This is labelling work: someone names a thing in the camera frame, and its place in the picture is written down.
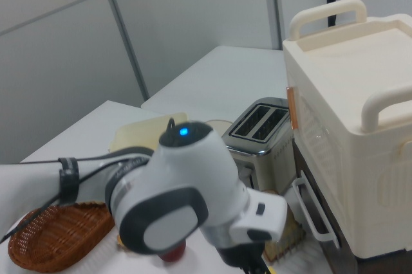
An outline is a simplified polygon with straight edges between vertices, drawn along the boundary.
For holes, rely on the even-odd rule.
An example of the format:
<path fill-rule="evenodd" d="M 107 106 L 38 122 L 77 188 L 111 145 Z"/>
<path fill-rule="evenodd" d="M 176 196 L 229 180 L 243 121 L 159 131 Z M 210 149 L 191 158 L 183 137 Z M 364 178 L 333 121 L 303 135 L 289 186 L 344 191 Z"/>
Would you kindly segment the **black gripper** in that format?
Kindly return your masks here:
<path fill-rule="evenodd" d="M 239 244 L 231 248 L 220 248 L 223 262 L 240 268 L 248 274 L 269 274 L 270 270 L 263 260 L 264 242 Z"/>

